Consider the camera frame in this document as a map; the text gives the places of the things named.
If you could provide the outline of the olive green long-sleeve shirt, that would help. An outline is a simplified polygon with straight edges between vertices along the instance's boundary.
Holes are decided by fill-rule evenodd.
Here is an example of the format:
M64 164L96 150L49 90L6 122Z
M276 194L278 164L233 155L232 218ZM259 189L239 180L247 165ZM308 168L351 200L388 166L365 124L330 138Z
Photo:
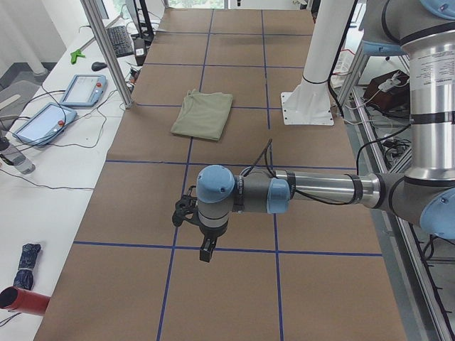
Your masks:
M233 96L216 92L206 94L189 90L171 133L219 141L232 106Z

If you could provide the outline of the upper orange connector block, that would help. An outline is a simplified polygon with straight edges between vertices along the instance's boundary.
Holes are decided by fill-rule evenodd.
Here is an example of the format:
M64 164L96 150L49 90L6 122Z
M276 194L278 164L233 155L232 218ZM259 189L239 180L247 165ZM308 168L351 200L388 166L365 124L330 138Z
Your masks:
M128 81L130 83L135 83L139 77L139 74L140 74L140 70L131 68L129 71Z

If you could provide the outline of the folded dark blue umbrella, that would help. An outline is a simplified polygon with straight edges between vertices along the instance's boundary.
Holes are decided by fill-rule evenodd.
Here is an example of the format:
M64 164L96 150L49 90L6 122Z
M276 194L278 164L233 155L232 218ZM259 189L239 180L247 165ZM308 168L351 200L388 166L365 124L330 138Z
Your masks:
M14 286L31 290L33 287L34 277L33 270L36 266L38 254L41 251L40 244L24 244L22 246L21 257L18 263L17 273L14 278Z

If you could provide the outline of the upper blue teach pendant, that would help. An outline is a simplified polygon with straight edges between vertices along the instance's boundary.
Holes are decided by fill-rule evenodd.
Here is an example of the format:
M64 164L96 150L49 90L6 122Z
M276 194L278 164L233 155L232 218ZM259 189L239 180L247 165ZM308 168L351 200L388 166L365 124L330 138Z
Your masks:
M93 107L100 100L106 85L104 75L75 75L60 104L71 108Z

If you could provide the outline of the blue teach pendant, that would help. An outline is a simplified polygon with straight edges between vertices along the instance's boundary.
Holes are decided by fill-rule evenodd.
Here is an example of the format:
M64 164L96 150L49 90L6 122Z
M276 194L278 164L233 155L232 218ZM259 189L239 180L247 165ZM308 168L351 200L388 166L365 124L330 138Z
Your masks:
M106 85L104 75L75 75L60 104L71 108L93 107L100 100Z
M43 146L50 143L77 116L74 109L48 103L17 129L13 136L21 143Z

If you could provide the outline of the black box with white label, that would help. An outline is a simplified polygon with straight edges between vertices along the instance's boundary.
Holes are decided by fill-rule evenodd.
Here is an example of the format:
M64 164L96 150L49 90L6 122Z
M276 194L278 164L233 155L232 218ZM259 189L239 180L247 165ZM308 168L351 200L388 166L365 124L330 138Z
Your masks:
M143 38L135 38L133 40L134 45L134 57L136 60L136 64L138 66L142 66L146 59L147 49L146 43Z

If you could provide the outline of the red cylinder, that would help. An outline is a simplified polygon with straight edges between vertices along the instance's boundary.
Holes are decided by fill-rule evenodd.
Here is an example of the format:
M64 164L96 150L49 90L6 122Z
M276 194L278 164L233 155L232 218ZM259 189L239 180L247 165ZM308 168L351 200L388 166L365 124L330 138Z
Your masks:
M16 313L44 316L50 297L14 286L1 292L1 309Z

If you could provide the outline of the lower blue teach pendant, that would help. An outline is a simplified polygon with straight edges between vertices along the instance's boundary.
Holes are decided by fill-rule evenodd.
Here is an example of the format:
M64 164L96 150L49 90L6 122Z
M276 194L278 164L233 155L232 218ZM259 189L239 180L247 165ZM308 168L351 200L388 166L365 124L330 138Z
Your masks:
M21 143L43 146L50 143L77 116L74 109L48 103L17 129L13 136Z

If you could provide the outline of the black computer mouse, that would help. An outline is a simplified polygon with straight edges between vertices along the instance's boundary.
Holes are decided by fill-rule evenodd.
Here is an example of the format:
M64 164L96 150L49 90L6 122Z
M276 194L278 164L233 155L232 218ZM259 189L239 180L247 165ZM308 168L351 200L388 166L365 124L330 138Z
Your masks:
M94 72L97 72L97 71L100 71L100 70L103 70L107 67L107 64L106 63L102 63L102 62L94 62L92 65L91 65L91 70L94 71Z

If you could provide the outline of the black keyboard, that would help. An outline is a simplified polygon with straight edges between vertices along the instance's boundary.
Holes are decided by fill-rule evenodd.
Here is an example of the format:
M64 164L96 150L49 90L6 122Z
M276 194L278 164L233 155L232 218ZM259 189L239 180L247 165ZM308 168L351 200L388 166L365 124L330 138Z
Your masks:
M107 29L107 35L117 58L134 54L134 49L126 26L110 27Z

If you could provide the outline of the green plastic tool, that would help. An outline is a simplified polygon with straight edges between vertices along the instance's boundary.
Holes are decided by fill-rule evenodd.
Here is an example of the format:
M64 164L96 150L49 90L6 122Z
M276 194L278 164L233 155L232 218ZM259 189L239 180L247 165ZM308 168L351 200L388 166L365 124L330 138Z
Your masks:
M82 53L81 49L74 50L70 54L70 63L74 65L77 62L78 58L84 58L85 55Z

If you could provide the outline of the brown box on shelf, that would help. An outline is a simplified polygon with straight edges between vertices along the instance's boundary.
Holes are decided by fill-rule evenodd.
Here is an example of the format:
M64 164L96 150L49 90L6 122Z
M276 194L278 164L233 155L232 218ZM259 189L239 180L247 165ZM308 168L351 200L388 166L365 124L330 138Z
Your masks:
M401 70L373 78L363 95L365 103L381 112L410 106L410 77Z

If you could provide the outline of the aluminium frame post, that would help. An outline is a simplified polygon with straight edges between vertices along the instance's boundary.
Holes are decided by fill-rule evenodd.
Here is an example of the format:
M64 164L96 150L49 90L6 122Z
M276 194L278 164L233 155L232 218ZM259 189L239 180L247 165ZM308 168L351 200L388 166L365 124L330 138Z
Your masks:
M110 43L96 1L81 0L80 2L84 9L85 15L88 19L88 22L92 27L94 38L97 41L100 51L107 64L107 67L109 68L110 74L117 88L117 91L120 94L120 97L122 98L124 107L126 109L129 109L133 104L132 96L129 91L129 88L127 87L126 81L122 74L122 70L117 61L117 57L114 54L114 49L112 47L112 44Z

